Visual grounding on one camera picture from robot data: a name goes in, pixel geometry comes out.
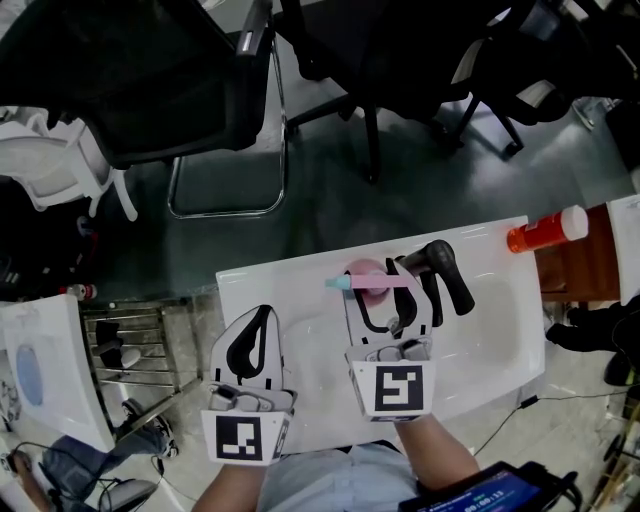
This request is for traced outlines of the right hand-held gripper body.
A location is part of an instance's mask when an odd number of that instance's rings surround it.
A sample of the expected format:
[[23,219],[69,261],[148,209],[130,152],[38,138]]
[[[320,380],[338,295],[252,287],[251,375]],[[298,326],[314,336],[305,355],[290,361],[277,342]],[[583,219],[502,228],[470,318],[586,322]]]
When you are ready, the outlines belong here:
[[436,363],[428,336],[353,346],[349,375],[363,416],[371,422],[408,422],[432,411]]

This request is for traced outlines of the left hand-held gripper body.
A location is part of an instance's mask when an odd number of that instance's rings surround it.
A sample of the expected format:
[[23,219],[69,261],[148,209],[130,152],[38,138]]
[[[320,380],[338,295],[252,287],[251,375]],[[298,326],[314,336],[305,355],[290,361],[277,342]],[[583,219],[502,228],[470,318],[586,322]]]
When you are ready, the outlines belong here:
[[267,467],[281,458],[297,393],[221,382],[209,385],[211,400],[201,412],[211,461]]

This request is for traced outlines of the pink spray bottle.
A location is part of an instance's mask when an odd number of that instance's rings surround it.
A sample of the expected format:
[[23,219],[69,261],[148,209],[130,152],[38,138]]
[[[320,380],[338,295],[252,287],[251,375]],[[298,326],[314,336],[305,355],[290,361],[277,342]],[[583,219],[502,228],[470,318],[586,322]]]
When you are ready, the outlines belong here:
[[404,275],[399,270],[394,274],[383,263],[363,258],[346,265],[341,274],[326,278],[324,287],[340,292],[346,302],[357,304],[361,299],[365,306],[375,307],[392,291],[409,289],[416,283],[411,275]]

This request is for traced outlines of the person's left forearm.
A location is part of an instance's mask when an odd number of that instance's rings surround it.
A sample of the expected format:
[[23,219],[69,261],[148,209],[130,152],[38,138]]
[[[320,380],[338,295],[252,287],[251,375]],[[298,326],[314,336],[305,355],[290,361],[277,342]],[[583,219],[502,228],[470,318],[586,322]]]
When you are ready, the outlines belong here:
[[224,465],[192,512],[256,512],[266,467]]

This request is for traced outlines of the person's right forearm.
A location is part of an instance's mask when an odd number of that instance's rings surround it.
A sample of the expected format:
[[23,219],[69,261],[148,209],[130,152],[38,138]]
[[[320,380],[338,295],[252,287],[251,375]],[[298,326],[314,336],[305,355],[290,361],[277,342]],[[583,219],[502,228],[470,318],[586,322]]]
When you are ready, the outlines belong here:
[[433,415],[396,423],[395,429],[413,472],[428,491],[480,472],[475,457]]

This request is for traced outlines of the red bottle with white cap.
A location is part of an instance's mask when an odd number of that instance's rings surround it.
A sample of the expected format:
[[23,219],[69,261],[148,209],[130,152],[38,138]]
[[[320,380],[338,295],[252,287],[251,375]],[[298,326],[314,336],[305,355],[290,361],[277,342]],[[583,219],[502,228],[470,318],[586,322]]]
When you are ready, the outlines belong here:
[[588,232],[586,210],[574,205],[533,223],[511,229],[507,234],[507,246],[512,253],[535,251],[583,239]]

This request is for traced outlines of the black faucet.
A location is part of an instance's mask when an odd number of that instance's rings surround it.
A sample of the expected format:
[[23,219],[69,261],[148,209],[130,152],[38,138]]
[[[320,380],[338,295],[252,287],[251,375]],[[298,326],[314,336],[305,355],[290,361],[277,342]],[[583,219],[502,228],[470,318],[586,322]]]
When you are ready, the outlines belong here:
[[408,256],[396,257],[395,261],[419,278],[432,305],[433,327],[440,327],[444,321],[437,275],[445,284],[458,316],[474,309],[475,300],[461,276],[454,250],[445,240],[434,240]]

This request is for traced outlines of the metal rack stand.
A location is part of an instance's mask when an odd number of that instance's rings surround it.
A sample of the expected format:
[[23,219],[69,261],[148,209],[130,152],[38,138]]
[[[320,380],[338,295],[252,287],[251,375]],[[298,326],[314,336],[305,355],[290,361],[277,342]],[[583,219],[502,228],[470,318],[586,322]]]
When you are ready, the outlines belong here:
[[80,318],[96,395],[115,442],[203,382],[192,300],[83,306]]

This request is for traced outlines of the person's black trousers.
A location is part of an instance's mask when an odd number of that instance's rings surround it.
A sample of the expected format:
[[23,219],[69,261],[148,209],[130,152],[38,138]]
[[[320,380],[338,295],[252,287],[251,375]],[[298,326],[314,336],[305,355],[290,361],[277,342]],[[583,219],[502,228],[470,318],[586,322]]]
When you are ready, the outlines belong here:
[[378,440],[359,445],[342,446],[327,450],[285,454],[282,461],[359,461],[367,458],[378,459],[383,456],[400,457],[402,453],[389,441]]

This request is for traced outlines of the white rectangular washbasin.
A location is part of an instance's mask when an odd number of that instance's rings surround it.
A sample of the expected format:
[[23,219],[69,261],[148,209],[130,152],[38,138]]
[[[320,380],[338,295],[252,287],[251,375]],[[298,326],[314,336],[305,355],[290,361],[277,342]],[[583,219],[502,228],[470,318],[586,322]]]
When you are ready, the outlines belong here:
[[[506,243],[509,230],[525,223],[513,217],[439,233],[475,301],[461,316],[448,294],[441,297],[444,321],[432,335],[433,412],[440,420],[498,399],[544,371],[535,258],[511,252]],[[284,380],[298,395],[286,453],[394,437],[392,425],[370,422],[360,411],[345,358],[350,339],[343,300],[325,282],[358,259],[408,255],[432,240],[428,233],[217,273],[226,323],[262,304],[279,318]]]

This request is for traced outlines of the person's light blue shirt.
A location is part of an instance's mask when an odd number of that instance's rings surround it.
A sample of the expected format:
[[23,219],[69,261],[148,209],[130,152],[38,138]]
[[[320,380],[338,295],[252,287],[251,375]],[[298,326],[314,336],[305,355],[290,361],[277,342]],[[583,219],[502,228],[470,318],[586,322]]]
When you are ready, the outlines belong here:
[[417,496],[408,459],[280,461],[266,473],[257,512],[397,512]]

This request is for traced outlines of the grey chair base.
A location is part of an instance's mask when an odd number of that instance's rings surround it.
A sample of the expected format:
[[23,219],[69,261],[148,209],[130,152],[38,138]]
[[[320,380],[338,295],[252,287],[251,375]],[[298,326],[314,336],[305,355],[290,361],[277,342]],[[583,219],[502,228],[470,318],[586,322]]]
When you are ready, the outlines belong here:
[[148,480],[128,479],[117,481],[98,499],[99,512],[132,512],[143,504],[157,485]]

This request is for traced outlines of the brown wooden cabinet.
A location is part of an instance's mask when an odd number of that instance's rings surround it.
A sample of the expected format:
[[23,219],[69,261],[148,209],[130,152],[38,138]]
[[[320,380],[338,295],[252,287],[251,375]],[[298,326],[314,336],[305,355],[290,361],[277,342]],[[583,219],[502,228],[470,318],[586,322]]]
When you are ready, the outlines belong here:
[[621,298],[607,205],[589,208],[586,213],[587,237],[534,252],[544,302],[604,302]]

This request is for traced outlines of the blue oval pad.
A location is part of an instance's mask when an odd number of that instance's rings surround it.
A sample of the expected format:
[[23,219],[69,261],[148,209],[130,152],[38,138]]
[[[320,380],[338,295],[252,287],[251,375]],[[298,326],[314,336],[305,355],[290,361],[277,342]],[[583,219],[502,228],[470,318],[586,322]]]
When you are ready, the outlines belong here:
[[17,377],[29,404],[41,406],[44,399],[43,377],[35,349],[21,344],[16,351]]

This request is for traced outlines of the white office chair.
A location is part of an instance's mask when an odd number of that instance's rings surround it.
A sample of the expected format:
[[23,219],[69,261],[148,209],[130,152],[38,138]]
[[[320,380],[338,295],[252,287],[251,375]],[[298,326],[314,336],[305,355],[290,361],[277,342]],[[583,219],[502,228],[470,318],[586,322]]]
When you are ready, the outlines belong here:
[[19,183],[40,212],[88,198],[89,216],[95,217],[101,197],[114,187],[128,220],[138,217],[124,172],[107,162],[80,119],[50,129],[45,116],[36,112],[24,124],[0,124],[0,176]]

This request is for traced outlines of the black swivel office chair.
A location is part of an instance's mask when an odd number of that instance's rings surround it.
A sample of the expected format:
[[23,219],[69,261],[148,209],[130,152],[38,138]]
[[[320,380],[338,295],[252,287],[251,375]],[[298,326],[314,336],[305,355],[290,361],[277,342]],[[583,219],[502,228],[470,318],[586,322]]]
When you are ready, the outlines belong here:
[[364,112],[369,149],[369,183],[381,172],[377,110],[383,108],[405,119],[442,130],[435,120],[437,95],[419,68],[409,37],[422,41],[410,27],[426,6],[422,0],[280,0],[276,32],[293,48],[302,78],[333,80],[345,93],[289,119],[287,134],[297,134],[311,121],[337,114],[347,121]]
[[466,47],[451,84],[470,103],[445,138],[452,149],[480,104],[510,135],[504,153],[511,157],[524,146],[516,123],[556,121],[586,97],[640,101],[640,13],[570,1],[583,19],[561,0],[517,0]]

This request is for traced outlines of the black chair with chrome base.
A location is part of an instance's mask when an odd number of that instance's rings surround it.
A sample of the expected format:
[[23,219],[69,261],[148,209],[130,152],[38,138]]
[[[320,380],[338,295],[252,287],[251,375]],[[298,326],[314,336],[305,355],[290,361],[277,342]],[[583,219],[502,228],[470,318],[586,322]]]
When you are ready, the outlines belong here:
[[33,0],[0,38],[0,105],[80,119],[124,171],[243,151],[281,75],[272,0],[227,33],[199,0]]

